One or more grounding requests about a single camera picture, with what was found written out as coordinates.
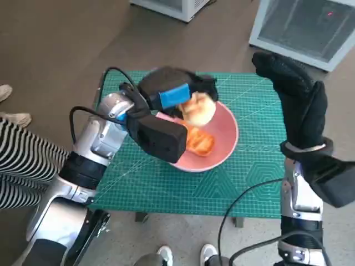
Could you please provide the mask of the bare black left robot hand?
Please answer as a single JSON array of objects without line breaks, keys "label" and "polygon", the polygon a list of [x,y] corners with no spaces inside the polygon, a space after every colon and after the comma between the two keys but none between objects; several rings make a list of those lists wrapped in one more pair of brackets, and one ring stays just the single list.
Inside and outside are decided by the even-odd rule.
[{"label": "bare black left robot hand", "polygon": [[178,105],[190,100],[193,93],[206,93],[214,102],[218,101],[216,82],[217,79],[210,75],[164,66],[145,76],[138,83],[138,89],[151,110],[181,119]]}]

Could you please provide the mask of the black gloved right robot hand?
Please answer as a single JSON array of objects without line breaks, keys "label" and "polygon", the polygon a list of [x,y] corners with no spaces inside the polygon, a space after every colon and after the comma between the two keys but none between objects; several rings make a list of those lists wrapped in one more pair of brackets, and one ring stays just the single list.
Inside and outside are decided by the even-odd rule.
[{"label": "black gloved right robot hand", "polygon": [[272,82],[281,101],[287,142],[300,150],[321,146],[328,100],[325,85],[291,58],[255,52],[256,74]]}]

